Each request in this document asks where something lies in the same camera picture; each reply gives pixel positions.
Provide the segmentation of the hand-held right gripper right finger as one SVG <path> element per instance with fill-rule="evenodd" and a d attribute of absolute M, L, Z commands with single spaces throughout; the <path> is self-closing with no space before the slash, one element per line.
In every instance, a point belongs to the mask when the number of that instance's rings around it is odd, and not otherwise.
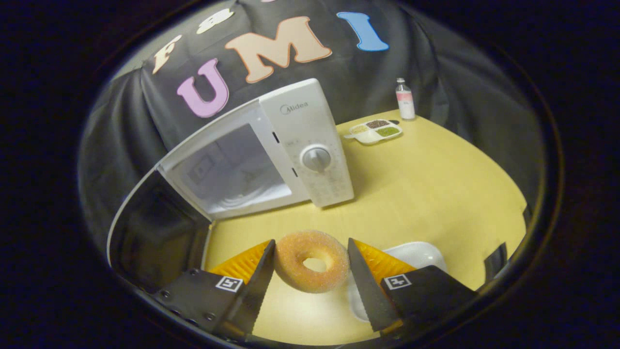
<path fill-rule="evenodd" d="M 478 296 L 436 266 L 412 267 L 353 238 L 348 257 L 366 316 L 382 334 L 426 332 Z"/>

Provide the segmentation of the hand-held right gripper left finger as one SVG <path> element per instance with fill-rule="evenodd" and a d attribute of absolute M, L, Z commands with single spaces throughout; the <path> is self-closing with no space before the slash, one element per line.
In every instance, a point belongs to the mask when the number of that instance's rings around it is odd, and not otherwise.
<path fill-rule="evenodd" d="M 168 311 L 213 335 L 244 340 L 272 280 L 276 243 L 264 241 L 210 271 L 196 268 L 155 293 Z"/>

